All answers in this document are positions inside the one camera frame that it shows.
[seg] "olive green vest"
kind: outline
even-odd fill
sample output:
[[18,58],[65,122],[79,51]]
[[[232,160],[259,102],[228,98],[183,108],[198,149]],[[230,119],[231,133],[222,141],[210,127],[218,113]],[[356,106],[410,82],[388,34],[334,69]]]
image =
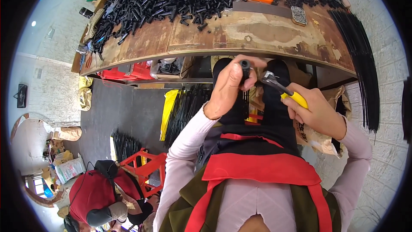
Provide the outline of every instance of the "olive green vest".
[[[207,192],[207,181],[202,181],[206,165],[180,190],[180,198],[170,206],[159,232],[184,232],[193,207]],[[226,180],[214,187],[201,232],[214,232],[218,223]],[[341,231],[341,217],[335,196],[322,188],[332,218],[332,231]],[[307,186],[291,185],[293,212],[297,232],[318,232],[318,213]]]

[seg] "yellow handle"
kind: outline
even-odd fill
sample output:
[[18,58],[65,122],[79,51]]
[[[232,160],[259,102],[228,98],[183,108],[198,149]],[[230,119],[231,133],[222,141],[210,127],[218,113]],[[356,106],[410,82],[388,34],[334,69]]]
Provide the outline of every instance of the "yellow handle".
[[[289,97],[289,95],[287,95],[286,93],[281,95],[282,99],[285,99],[286,97]],[[308,108],[308,103],[306,102],[306,100],[296,91],[293,92],[293,95],[291,96],[291,98],[296,101],[299,105],[301,105],[302,107],[304,107],[305,109]]]

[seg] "pink sweater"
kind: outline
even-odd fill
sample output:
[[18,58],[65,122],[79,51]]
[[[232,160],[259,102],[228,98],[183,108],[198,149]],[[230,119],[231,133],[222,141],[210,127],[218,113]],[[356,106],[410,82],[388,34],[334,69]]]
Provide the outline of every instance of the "pink sweater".
[[[164,188],[153,223],[155,232],[159,231],[170,205],[180,197],[180,189],[194,177],[197,152],[216,122],[209,120],[201,108],[170,147]],[[368,138],[352,123],[346,123],[347,133],[341,142],[348,149],[349,158],[342,175],[329,190],[339,204],[342,231],[348,229],[372,159]],[[224,189],[216,231],[237,232],[255,214],[263,217],[270,231],[296,231],[289,185],[230,179]]]

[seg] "scratched table surface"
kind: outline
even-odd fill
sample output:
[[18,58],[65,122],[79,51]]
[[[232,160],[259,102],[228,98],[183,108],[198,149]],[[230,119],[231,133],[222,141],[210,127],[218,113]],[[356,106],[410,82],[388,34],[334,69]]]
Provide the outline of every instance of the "scratched table surface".
[[208,25],[202,32],[191,21],[189,26],[180,24],[178,17],[173,23],[168,19],[146,23],[120,46],[120,38],[111,37],[103,47],[103,61],[97,56],[89,68],[83,66],[80,71],[80,58],[75,57],[72,71],[85,76],[122,64],[176,56],[248,54],[291,57],[356,77],[348,49],[327,13],[328,8],[303,8],[308,20],[304,27],[292,23],[290,18],[239,11],[224,11],[222,18],[205,20]]

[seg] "pink sleeve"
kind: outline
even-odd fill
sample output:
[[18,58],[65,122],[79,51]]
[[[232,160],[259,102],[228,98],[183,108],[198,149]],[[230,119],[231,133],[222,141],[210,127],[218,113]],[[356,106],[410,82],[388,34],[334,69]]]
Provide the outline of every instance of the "pink sleeve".
[[342,231],[347,231],[353,212],[358,203],[363,182],[370,170],[372,159],[372,146],[366,137],[353,123],[346,120],[347,132],[340,141],[348,149],[348,162],[343,169],[342,175],[329,189],[339,204],[342,219]]
[[153,222],[153,231],[159,231],[170,206],[179,199],[180,189],[194,177],[194,162],[199,148],[217,121],[208,119],[202,107],[170,147],[166,158],[166,177]]

